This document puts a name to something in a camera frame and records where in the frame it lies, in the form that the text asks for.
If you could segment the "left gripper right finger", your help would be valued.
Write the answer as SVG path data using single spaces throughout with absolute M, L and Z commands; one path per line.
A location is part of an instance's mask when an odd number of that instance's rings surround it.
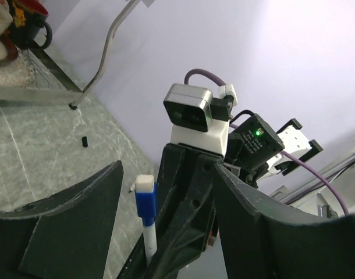
M 222 165 L 214 171 L 214 200 L 229 278 L 355 278 L 355 214 L 303 212 Z

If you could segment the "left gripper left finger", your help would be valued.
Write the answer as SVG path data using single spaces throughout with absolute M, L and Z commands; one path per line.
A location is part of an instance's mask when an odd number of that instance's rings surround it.
M 123 180 L 117 161 L 88 179 L 0 211 L 0 278 L 103 278 Z

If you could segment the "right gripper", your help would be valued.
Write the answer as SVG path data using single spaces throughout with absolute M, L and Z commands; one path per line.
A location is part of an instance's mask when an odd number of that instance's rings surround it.
M 224 163 L 209 151 L 165 145 L 157 178 L 157 252 L 147 263 L 139 238 L 118 278 L 176 278 L 201 256 L 219 228 L 212 186 L 215 165 Z

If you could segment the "blue white marker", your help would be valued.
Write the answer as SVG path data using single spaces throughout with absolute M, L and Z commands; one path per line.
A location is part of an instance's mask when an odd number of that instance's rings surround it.
M 155 255 L 158 249 L 157 232 L 153 218 L 143 218 L 142 221 L 145 258 L 147 265 L 149 265 L 151 263 L 152 257 Z

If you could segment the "blue marker cap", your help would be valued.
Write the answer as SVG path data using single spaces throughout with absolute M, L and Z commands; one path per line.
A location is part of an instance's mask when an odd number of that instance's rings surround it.
M 152 226 L 157 215 L 156 186 L 154 176 L 141 174 L 136 177 L 135 199 L 137 215 L 143 221 L 143 226 Z

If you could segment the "black white marker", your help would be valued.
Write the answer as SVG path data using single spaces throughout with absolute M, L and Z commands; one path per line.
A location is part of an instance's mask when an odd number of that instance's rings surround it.
M 132 184 L 129 188 L 129 193 L 134 192 L 135 191 L 135 184 Z

